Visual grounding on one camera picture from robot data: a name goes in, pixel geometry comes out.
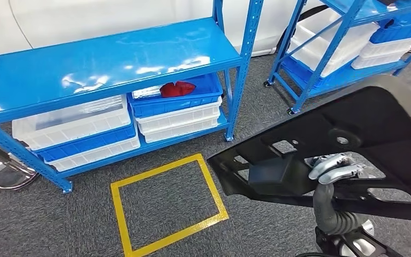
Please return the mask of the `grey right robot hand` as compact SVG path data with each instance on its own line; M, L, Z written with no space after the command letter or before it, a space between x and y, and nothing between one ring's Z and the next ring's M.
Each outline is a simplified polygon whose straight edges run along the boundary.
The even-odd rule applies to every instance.
M332 205L334 183L359 177L366 166L344 153L313 157L309 164L312 170L308 178L318 182L313 195L315 215L321 218L333 217L338 213Z

